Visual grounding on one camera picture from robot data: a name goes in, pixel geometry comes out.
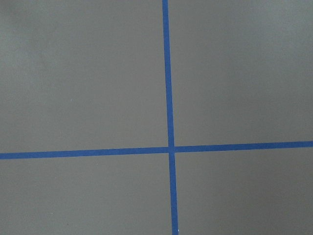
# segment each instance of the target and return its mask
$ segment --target gray square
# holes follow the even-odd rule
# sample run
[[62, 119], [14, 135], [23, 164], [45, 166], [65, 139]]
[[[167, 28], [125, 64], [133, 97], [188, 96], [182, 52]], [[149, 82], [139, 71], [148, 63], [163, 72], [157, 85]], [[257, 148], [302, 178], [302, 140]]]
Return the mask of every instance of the gray square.
[[171, 0], [176, 145], [308, 141], [313, 1]]
[[171, 233], [166, 154], [0, 161], [1, 234]]
[[0, 2], [0, 152], [167, 145], [162, 2]]
[[313, 234], [313, 149], [177, 154], [180, 235]]

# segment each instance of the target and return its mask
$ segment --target gray surface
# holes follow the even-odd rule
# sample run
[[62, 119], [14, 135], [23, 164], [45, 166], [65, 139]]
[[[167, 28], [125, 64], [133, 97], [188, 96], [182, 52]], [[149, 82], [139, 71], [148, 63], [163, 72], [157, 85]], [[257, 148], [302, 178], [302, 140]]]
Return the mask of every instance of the gray surface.
[[169, 1], [176, 145], [306, 141], [313, 1]]
[[0, 161], [0, 234], [168, 235], [165, 154]]
[[166, 146], [161, 1], [0, 1], [0, 152]]
[[180, 235], [313, 234], [312, 154], [176, 154]]

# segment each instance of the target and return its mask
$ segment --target blue line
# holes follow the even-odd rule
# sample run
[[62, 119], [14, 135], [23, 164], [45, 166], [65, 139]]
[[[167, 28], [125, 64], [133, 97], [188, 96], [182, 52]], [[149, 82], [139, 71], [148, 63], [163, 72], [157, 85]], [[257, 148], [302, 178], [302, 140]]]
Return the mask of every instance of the blue line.
[[25, 152], [25, 153], [0, 153], [1, 159], [27, 159], [27, 158], [63, 158], [63, 157], [85, 157], [85, 156], [108, 156], [128, 154], [151, 154], [168, 153], [168, 147], [151, 148], [114, 148], [96, 150], [74, 150], [74, 151], [51, 151], [51, 152]]
[[305, 148], [305, 147], [313, 147], [313, 141], [177, 146], [175, 147], [175, 152], [187, 153], [187, 152], [213, 152], [213, 151]]
[[165, 86], [166, 86], [167, 135], [169, 147], [172, 235], [178, 235], [179, 230], [178, 230], [176, 169], [174, 152], [175, 142], [174, 142], [173, 101], [172, 101], [173, 97], [172, 97], [172, 78], [171, 78], [170, 30], [169, 30], [167, 0], [162, 0], [162, 12], [163, 12], [164, 64], [165, 64]]
[[168, 3], [163, 0], [163, 36], [164, 36], [164, 64], [165, 64], [165, 86], [166, 86], [166, 108], [167, 108], [167, 134], [168, 146], [174, 148], [174, 118], [171, 78], [171, 53], [170, 32], [168, 20]]
[[170, 190], [171, 190], [171, 213], [172, 213], [172, 234], [178, 235], [178, 209], [177, 209], [177, 190], [176, 190], [176, 167], [175, 153], [169, 153], [170, 167]]

